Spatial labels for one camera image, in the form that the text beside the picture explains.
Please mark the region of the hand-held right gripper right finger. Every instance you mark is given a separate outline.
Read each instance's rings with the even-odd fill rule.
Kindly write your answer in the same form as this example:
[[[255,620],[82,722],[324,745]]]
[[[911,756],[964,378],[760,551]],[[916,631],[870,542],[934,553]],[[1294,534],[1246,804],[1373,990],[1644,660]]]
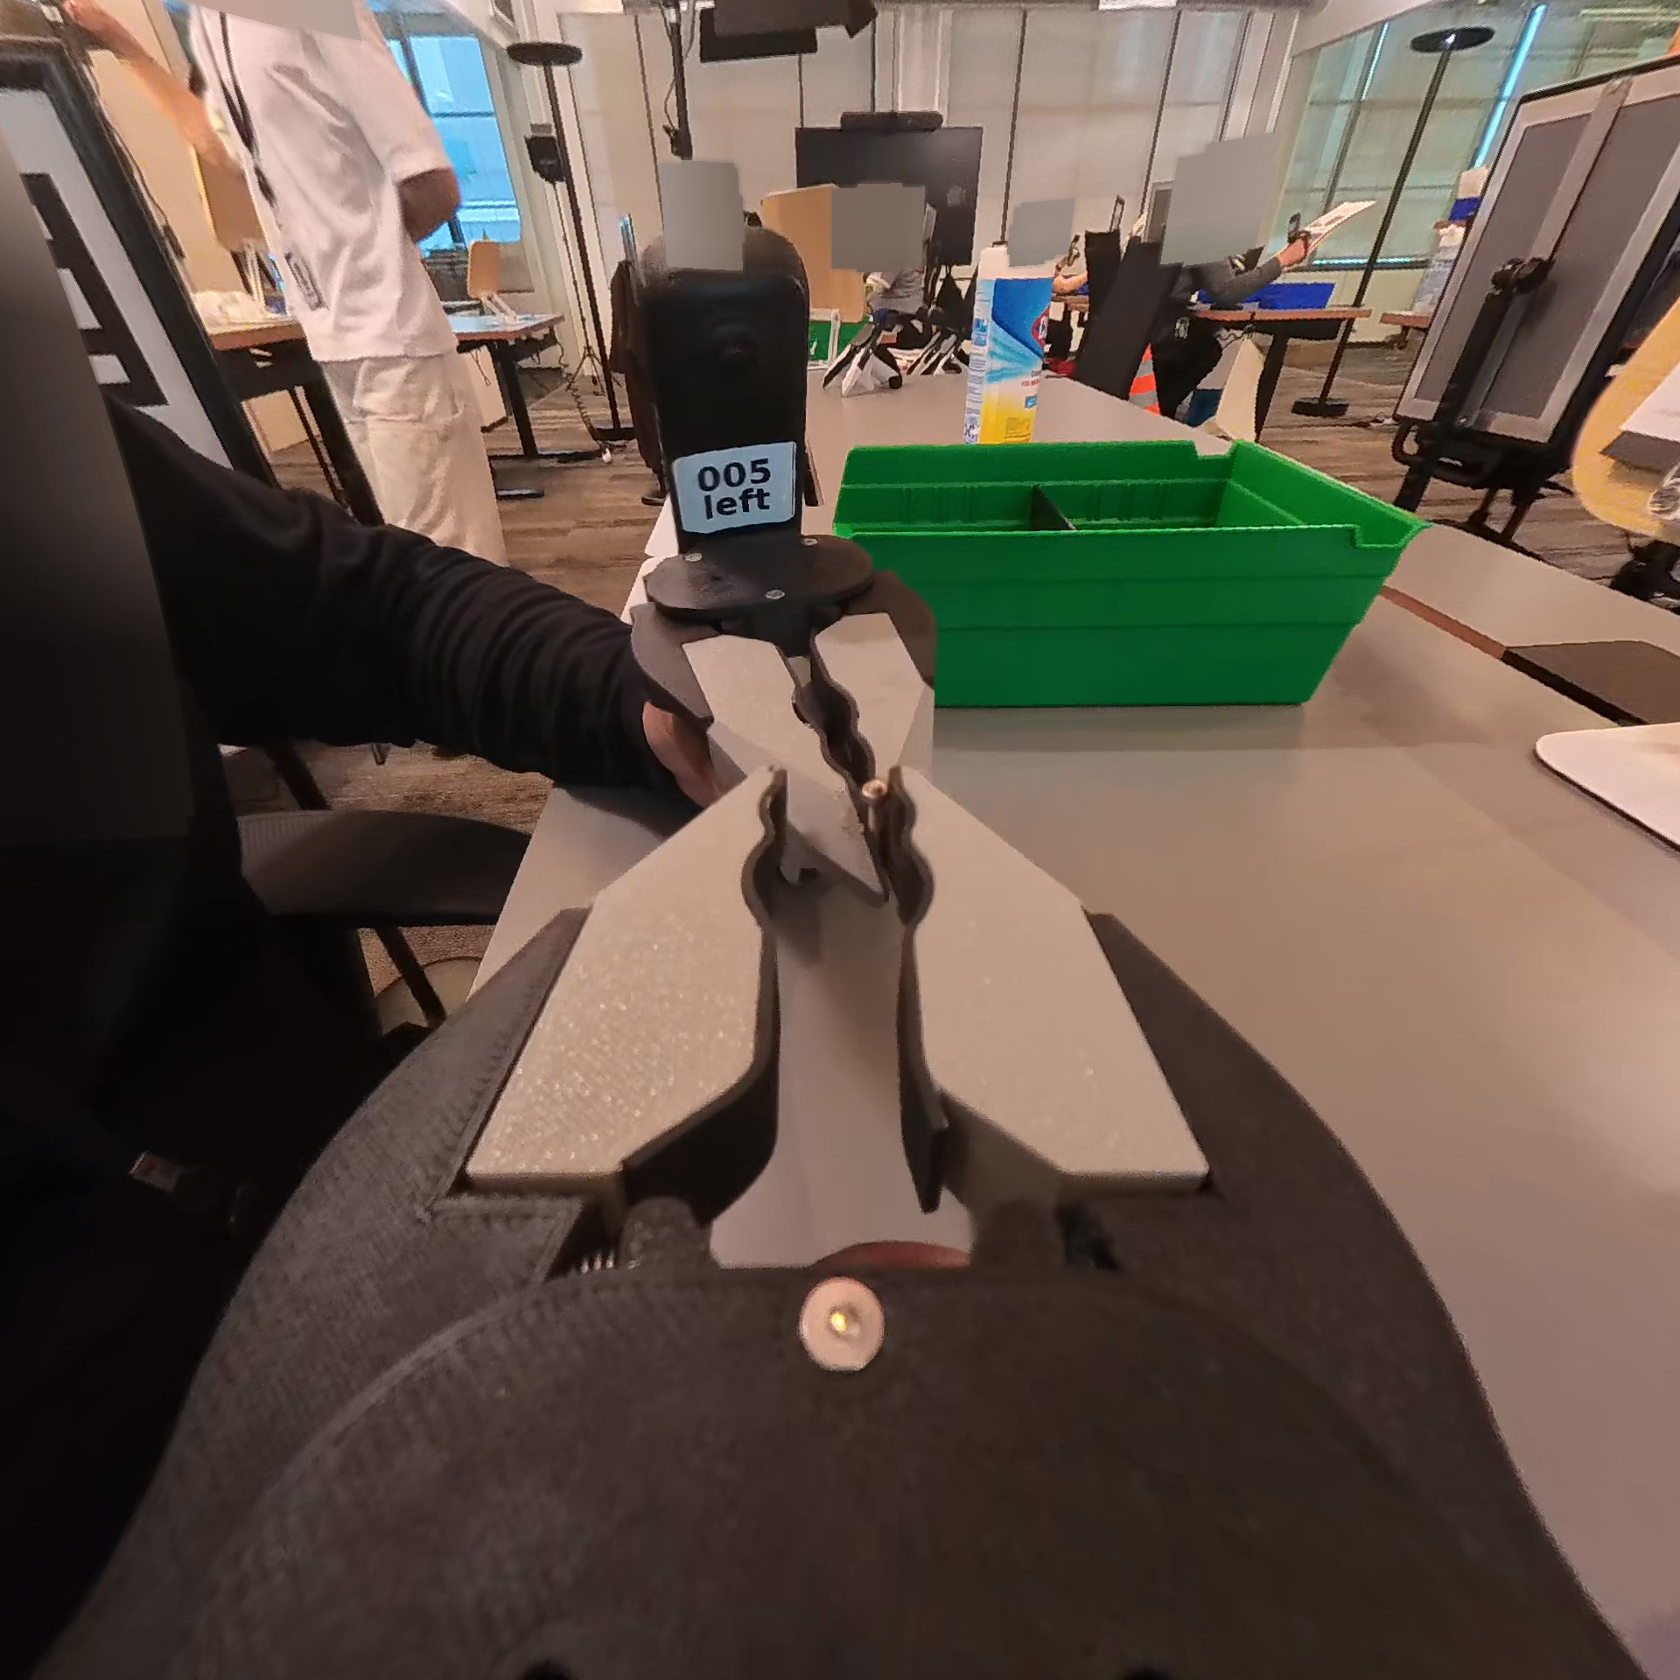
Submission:
[[[898,1131],[974,1221],[1187,1195],[1208,1161],[1078,897],[923,770],[890,775]]]

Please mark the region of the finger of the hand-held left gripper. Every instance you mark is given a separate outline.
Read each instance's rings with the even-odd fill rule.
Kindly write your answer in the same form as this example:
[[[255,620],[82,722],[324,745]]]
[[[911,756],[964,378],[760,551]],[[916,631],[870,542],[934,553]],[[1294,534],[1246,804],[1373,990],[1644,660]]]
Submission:
[[[817,680],[853,778],[931,770],[934,689],[895,624],[833,624],[817,639]]]
[[[710,712],[707,746],[724,793],[759,770],[784,777],[780,873],[790,884],[823,876],[867,902],[889,897],[848,778],[801,710],[803,691],[784,654],[765,641],[686,646]]]

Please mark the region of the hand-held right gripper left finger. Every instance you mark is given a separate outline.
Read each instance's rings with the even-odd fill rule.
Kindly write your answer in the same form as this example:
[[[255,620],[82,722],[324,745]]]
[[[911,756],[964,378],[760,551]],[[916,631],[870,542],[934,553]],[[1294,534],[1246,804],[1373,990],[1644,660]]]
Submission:
[[[667,1198],[709,1226],[762,1174],[778,1000],[760,875],[787,783],[753,770],[561,919],[570,945],[464,1163],[473,1190],[573,1196],[609,1226]]]

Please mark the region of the green plastic bin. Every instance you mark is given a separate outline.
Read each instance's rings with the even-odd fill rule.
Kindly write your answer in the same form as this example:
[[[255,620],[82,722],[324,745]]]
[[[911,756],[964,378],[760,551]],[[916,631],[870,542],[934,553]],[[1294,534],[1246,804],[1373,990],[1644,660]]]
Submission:
[[[1425,518],[1188,438],[853,448],[833,531],[932,610],[939,708],[1309,703]]]

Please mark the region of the wooden top desk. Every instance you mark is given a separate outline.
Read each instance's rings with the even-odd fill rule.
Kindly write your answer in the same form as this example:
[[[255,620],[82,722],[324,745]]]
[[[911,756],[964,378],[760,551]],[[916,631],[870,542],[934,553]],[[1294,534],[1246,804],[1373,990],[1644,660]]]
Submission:
[[[496,384],[519,434],[516,455],[494,455],[493,466],[573,466],[598,460],[598,448],[583,452],[541,450],[532,431],[532,410],[519,380],[519,369],[537,352],[559,346],[553,314],[494,314],[455,317],[456,350],[469,355],[485,350],[490,357]],[[302,327],[290,319],[266,319],[230,327],[207,327],[207,339],[217,352],[225,382],[242,402],[263,397],[301,397],[309,417],[307,433],[318,445],[335,497],[362,525],[384,521],[373,485],[367,479],[345,418],[340,417],[323,369],[309,355]]]

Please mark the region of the grey desk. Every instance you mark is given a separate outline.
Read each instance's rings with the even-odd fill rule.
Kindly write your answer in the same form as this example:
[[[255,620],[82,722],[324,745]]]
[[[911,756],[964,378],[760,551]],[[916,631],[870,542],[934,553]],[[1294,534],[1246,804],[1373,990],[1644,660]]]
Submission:
[[[932,780],[1336,1132],[1676,1677],[1676,854],[1537,760],[1592,727],[1380,599],[1304,706],[943,708]]]

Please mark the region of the person's left hand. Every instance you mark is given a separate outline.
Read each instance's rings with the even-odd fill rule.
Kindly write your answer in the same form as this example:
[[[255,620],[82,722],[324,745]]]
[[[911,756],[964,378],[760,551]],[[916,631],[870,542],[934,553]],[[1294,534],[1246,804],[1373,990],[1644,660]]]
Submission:
[[[691,804],[707,809],[723,798],[705,730],[656,703],[642,706],[642,730],[647,746]]]

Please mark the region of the wipes canister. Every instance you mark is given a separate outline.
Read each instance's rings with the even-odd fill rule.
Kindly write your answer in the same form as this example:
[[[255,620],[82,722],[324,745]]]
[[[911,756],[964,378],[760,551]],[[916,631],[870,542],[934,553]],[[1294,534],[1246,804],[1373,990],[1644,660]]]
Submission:
[[[1046,265],[978,275],[962,417],[967,447],[1035,441],[1052,291],[1055,268]]]

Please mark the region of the black monitor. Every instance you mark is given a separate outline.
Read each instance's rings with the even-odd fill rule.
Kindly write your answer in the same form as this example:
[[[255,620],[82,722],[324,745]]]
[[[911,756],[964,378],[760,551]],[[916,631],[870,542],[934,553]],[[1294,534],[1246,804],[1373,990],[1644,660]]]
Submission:
[[[799,186],[914,184],[934,213],[934,266],[974,262],[980,127],[799,128],[792,142]]]

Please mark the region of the black studio light panel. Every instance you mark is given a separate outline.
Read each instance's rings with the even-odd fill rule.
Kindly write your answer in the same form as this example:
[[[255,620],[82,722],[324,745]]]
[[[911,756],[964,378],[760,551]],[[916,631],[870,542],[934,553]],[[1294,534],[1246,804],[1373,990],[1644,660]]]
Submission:
[[[701,62],[810,57],[820,32],[858,37],[874,20],[877,2],[715,2],[701,15]]]

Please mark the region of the black floor lamp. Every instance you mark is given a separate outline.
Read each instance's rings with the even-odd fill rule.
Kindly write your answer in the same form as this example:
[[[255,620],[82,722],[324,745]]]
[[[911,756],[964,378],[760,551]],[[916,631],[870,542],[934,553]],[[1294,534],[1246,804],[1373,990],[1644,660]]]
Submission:
[[[602,447],[633,445],[637,441],[637,433],[620,414],[617,375],[610,365],[610,342],[602,325],[590,239],[584,231],[575,156],[561,113],[559,73],[568,73],[573,66],[580,64],[583,50],[563,41],[519,41],[506,47],[506,54],[512,64],[541,75],[550,111],[553,135],[546,140],[530,136],[529,159],[535,172],[553,186],[557,203],[564,206],[564,217],[570,223],[570,272],[580,291],[586,320],[586,327],[580,327],[580,344],[586,346],[583,361],[594,367],[605,393],[607,410],[610,414],[607,431],[596,431],[594,438]]]
[[[1397,220],[1398,210],[1400,210],[1400,200],[1402,200],[1402,194],[1404,194],[1404,190],[1410,183],[1410,176],[1415,172],[1415,163],[1417,163],[1419,152],[1422,148],[1422,140],[1427,136],[1430,117],[1435,115],[1439,94],[1442,91],[1442,84],[1447,80],[1447,75],[1449,75],[1454,59],[1463,57],[1467,52],[1481,50],[1482,47],[1486,47],[1493,41],[1493,37],[1494,37],[1494,31],[1486,29],[1486,27],[1460,27],[1460,29],[1441,29],[1441,31],[1435,31],[1435,32],[1422,32],[1422,35],[1417,35],[1412,39],[1410,52],[1415,52],[1419,57],[1425,57],[1425,59],[1430,59],[1435,62],[1435,70],[1433,70],[1433,77],[1427,84],[1425,96],[1420,100],[1420,111],[1419,111],[1419,117],[1415,120],[1415,131],[1412,131],[1412,135],[1407,142],[1407,148],[1404,148],[1402,156],[1400,156],[1400,169],[1398,169],[1397,178],[1392,183],[1391,198],[1384,205],[1383,218],[1378,223],[1378,231],[1373,237],[1373,246],[1369,251],[1369,259],[1367,259],[1367,262],[1361,270],[1361,277],[1358,277],[1358,287],[1354,291],[1354,298],[1353,298],[1353,305],[1350,305],[1350,308],[1354,312],[1339,329],[1339,334],[1336,334],[1336,340],[1335,340],[1335,350],[1332,350],[1330,363],[1325,371],[1325,378],[1322,378],[1321,389],[1317,390],[1315,397],[1302,397],[1302,399],[1294,401],[1293,402],[1293,414],[1298,414],[1298,417],[1304,417],[1304,418],[1341,418],[1341,417],[1346,414],[1348,405],[1339,401],[1332,395],[1335,387],[1336,387],[1339,371],[1341,371],[1341,367],[1346,358],[1346,350],[1353,342],[1354,327],[1363,320],[1363,317],[1358,317],[1358,310],[1363,310],[1367,300],[1369,300],[1373,281],[1374,281],[1377,268],[1380,265],[1380,257],[1383,257],[1384,246],[1387,246],[1387,243],[1391,239],[1391,232],[1395,229],[1395,220]]]

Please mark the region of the black framed marker board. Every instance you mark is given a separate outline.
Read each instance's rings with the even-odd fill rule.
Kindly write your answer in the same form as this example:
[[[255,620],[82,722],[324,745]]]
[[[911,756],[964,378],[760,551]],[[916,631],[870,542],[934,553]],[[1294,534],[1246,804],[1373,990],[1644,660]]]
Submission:
[[[2,131],[99,387],[202,456],[274,485],[142,180],[66,49],[5,37]]]

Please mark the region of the easel with grey board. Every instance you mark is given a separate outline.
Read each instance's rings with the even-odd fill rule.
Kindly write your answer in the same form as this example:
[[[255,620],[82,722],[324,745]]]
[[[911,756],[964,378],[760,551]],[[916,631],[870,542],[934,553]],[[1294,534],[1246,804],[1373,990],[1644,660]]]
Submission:
[[[1679,237],[1679,60],[1525,96],[1395,410],[1395,504],[1500,492],[1514,521],[1569,466]]]

